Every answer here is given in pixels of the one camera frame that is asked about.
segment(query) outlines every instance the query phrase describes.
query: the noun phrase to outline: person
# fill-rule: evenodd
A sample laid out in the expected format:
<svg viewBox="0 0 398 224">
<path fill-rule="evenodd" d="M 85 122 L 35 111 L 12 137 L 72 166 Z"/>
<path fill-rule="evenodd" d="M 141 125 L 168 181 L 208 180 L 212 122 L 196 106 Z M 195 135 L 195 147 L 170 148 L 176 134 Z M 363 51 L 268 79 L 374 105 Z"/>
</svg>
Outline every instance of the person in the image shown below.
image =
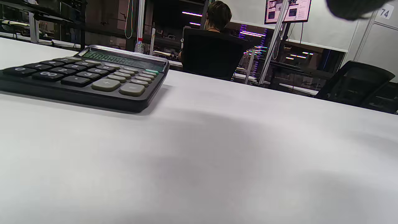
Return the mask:
<svg viewBox="0 0 398 224">
<path fill-rule="evenodd" d="M 209 5 L 206 13 L 205 30 L 220 33 L 232 18 L 231 9 L 222 1 Z M 178 60 L 183 63 L 183 50 L 178 54 Z"/>
</svg>

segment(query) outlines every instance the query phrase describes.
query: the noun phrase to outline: white panel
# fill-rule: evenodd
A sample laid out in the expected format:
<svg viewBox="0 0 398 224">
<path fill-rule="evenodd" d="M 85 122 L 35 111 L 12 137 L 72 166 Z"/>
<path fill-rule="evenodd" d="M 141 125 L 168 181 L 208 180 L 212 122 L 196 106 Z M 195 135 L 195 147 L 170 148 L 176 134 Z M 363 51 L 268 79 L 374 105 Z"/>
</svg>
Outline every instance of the white panel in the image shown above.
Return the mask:
<svg viewBox="0 0 398 224">
<path fill-rule="evenodd" d="M 302 43 L 336 51 L 348 52 L 357 22 L 334 17 L 324 0 L 312 0 L 308 22 L 304 23 Z M 302 23 L 297 23 L 291 33 L 291 42 L 299 43 Z"/>
<path fill-rule="evenodd" d="M 398 54 L 396 40 L 398 31 L 380 25 L 373 25 L 362 49 L 358 61 L 374 65 L 392 72 L 395 78 L 392 82 L 398 82 Z"/>
<path fill-rule="evenodd" d="M 232 12 L 232 22 L 259 27 L 264 25 L 266 0 L 222 0 Z"/>
</svg>

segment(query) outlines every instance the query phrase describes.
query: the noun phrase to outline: black office chair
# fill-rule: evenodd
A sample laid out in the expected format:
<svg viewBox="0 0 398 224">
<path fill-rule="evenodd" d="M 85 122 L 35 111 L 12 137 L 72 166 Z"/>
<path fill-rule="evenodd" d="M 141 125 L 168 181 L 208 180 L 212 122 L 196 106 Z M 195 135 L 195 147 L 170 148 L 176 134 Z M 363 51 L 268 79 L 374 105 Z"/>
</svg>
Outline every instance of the black office chair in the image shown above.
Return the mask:
<svg viewBox="0 0 398 224">
<path fill-rule="evenodd" d="M 377 90 L 394 77 L 394 74 L 384 69 L 349 61 L 326 82 L 315 98 L 364 106 Z"/>
<path fill-rule="evenodd" d="M 188 73 L 230 80 L 247 41 L 226 34 L 185 29 L 182 53 L 183 70 Z"/>
</svg>

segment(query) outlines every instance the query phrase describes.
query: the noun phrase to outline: calculator display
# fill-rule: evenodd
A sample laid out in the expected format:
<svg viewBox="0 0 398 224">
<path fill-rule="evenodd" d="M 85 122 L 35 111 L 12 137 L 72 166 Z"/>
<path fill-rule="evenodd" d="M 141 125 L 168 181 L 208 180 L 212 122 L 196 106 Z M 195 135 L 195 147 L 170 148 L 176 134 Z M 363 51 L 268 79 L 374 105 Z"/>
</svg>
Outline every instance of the calculator display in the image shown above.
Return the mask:
<svg viewBox="0 0 398 224">
<path fill-rule="evenodd" d="M 134 59 L 130 59 L 127 57 L 119 57 L 116 55 L 111 55 L 111 54 L 107 54 L 104 52 L 93 51 L 93 50 L 84 54 L 83 57 L 89 58 L 89 59 L 94 59 L 94 60 L 107 61 L 107 62 L 121 64 L 121 65 L 127 65 L 127 66 L 131 66 L 131 67 L 142 68 L 142 69 L 152 69 L 152 70 L 156 70 L 159 72 L 161 72 L 163 70 L 163 66 L 161 66 L 161 65 L 156 65 L 153 63 L 140 61 L 140 60 L 134 60 Z"/>
</svg>

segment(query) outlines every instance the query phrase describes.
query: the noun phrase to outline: desk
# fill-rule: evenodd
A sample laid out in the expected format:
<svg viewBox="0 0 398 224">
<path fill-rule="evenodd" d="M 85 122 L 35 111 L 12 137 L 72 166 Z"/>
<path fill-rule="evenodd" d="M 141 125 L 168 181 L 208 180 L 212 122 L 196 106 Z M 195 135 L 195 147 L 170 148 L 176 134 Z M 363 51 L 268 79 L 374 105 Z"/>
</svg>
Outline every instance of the desk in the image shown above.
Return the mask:
<svg viewBox="0 0 398 224">
<path fill-rule="evenodd" d="M 313 96 L 317 95 L 318 92 L 319 92 L 319 91 L 312 90 L 312 89 L 301 88 L 301 87 L 291 86 L 291 85 L 282 84 L 282 83 L 279 83 L 279 85 L 280 85 L 280 86 L 287 87 L 287 88 L 290 88 L 290 89 L 293 89 L 293 90 L 297 90 L 297 91 L 299 91 L 299 92 L 303 92 L 303 93 L 306 93 L 306 94 L 310 94 L 310 95 L 313 95 Z"/>
<path fill-rule="evenodd" d="M 182 63 L 179 61 L 171 61 L 169 60 L 170 65 L 182 68 Z"/>
<path fill-rule="evenodd" d="M 74 54 L 0 44 L 0 69 Z M 392 114 L 178 71 L 141 114 L 12 94 L 0 108 L 1 223 L 398 220 Z"/>
<path fill-rule="evenodd" d="M 15 34 L 0 32 L 0 37 L 15 38 Z M 17 35 L 17 39 L 30 41 L 30 37 L 24 37 L 22 35 Z M 49 40 L 41 39 L 40 43 L 44 43 L 44 44 L 48 44 L 48 45 L 54 43 L 55 46 L 59 46 L 59 47 L 74 47 L 74 48 L 80 49 L 80 44 L 74 44 L 74 43 L 69 43 L 69 42 L 64 42 L 64 41 L 59 41 L 59 40 L 49 41 Z"/>
</svg>

